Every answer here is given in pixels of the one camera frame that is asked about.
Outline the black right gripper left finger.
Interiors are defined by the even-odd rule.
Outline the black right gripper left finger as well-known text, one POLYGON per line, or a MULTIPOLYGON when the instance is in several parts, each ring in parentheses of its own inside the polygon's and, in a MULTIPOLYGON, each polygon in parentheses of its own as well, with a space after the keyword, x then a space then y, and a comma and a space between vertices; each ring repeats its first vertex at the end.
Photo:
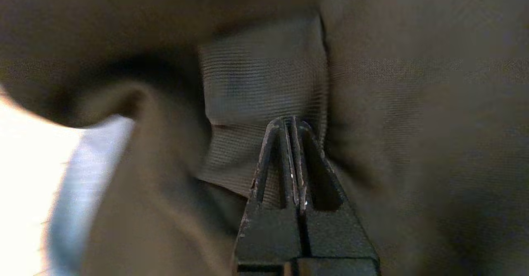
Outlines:
POLYGON ((283 276, 285 265, 302 255, 299 235, 299 194, 288 117, 266 127, 253 185, 235 246, 236 276, 283 276), (267 208, 264 197, 270 163, 279 165, 279 208, 267 208))

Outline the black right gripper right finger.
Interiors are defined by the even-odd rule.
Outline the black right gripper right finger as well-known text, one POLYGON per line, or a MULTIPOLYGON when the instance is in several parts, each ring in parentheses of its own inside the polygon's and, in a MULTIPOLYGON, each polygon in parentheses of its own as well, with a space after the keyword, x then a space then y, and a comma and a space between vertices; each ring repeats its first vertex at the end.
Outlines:
POLYGON ((302 238, 310 257, 379 257, 310 125, 292 119, 302 238))

